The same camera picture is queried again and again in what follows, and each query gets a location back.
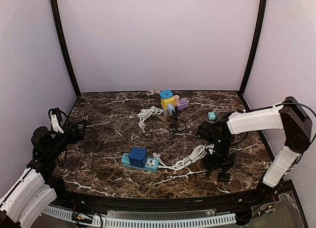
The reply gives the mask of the dark blue cube socket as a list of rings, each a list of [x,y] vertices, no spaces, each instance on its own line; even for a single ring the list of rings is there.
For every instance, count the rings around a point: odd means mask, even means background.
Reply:
[[[144,148],[133,147],[129,154],[131,166],[144,168],[147,162],[147,150]]]

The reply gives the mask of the black plug adapter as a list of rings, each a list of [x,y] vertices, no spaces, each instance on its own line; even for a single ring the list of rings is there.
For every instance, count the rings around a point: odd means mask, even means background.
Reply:
[[[230,182],[230,173],[219,172],[218,173],[218,182],[228,183]]]

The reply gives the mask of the blue adapter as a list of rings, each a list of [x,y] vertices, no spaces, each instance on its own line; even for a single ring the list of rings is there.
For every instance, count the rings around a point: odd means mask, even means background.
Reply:
[[[173,96],[173,92],[171,90],[163,90],[159,93],[162,99],[168,99]]]

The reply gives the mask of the pink charger plug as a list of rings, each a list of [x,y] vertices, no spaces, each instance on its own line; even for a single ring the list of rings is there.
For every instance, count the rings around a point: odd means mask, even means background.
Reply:
[[[180,100],[180,97],[179,95],[173,95],[173,98],[174,98],[174,106],[178,106],[179,105],[179,100]]]

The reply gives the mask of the purple power strip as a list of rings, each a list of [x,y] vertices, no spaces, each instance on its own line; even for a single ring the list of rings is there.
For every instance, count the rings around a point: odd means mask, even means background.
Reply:
[[[183,110],[185,108],[187,108],[189,106],[189,100],[188,99],[180,99],[179,100],[179,105],[178,106],[175,106],[175,110],[176,111],[180,111],[180,110]]]

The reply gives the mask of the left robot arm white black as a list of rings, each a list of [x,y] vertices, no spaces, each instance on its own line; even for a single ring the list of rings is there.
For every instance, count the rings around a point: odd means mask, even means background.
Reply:
[[[87,122],[67,122],[61,126],[57,115],[50,118],[50,129],[41,126],[33,132],[33,158],[0,199],[2,228],[30,228],[50,203],[66,195],[63,179],[53,175],[56,161],[68,145],[84,139]]]

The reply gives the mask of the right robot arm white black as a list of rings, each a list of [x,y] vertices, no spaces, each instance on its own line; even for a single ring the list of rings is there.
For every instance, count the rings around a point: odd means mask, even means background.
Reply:
[[[316,139],[312,132],[313,121],[307,111],[315,114],[307,105],[288,96],[275,105],[230,112],[214,122],[203,122],[198,126],[197,136],[214,145],[211,162],[213,166],[224,166],[230,156],[233,136],[257,132],[263,144],[268,142],[263,132],[282,130],[285,142],[279,153],[273,157],[272,164],[262,176],[261,184],[275,188],[291,167],[298,163],[302,155]]]

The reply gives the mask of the yellow cube socket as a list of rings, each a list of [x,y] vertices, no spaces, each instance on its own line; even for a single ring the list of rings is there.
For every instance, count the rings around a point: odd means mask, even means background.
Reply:
[[[173,96],[166,99],[161,98],[161,105],[165,111],[168,109],[168,104],[171,104],[174,107],[176,106],[175,98]]]

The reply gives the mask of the light blue charger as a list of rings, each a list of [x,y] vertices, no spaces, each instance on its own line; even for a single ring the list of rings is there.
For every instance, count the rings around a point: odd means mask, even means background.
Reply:
[[[172,104],[167,105],[167,111],[171,115],[175,114],[175,112],[176,112],[175,107]]]

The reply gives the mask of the teal power strip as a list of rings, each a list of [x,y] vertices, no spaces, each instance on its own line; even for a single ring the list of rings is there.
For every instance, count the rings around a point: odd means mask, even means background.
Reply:
[[[155,158],[150,158],[146,157],[145,160],[130,160],[129,159],[129,154],[124,153],[123,157],[121,159],[121,162],[123,166],[129,167],[129,168],[134,168],[134,169],[139,169],[143,171],[149,171],[149,172],[157,172],[158,171],[158,166],[159,166],[159,160]]]

